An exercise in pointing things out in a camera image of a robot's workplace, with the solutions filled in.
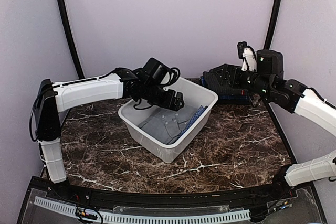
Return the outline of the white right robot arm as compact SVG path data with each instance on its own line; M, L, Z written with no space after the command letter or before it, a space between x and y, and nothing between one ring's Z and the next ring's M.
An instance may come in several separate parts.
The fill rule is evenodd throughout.
M242 66L223 64L212 69L219 87L230 87L242 94L256 93L268 103L304 117L335 135L335 106L316 89L294 80L285 80L283 55L274 50L253 51L250 46L238 47ZM280 199L289 187L328 178L335 180L335 151L306 161L283 167L268 188L273 200Z

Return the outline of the grey long sleeve shirt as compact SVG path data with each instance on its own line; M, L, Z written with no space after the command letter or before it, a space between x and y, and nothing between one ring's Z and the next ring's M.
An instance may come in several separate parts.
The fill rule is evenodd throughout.
M178 134L185 128L197 110L197 108L188 105L178 111L157 108L149 117L138 124L138 128L159 142L170 145L179 139Z

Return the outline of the white plastic bin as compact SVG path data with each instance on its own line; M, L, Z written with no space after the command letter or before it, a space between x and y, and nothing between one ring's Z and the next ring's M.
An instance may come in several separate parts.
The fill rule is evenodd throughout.
M141 103L144 110L136 110L133 100L118 110L131 137L165 163L173 162L196 137L218 100L215 92L184 78L170 88L183 93L185 106L177 112L148 108L146 101Z

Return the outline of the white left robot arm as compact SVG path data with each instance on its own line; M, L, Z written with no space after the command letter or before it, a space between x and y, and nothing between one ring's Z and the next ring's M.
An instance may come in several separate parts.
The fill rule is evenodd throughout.
M124 98L135 102L145 100L149 106L178 111L184 106L183 95L169 86L179 77L178 68L159 65L152 70L116 68L103 76L69 82L43 80L29 118L36 129L29 133L32 141L39 144L41 160L54 183L54 193L63 201L74 197L74 189L65 182L59 113L88 103Z

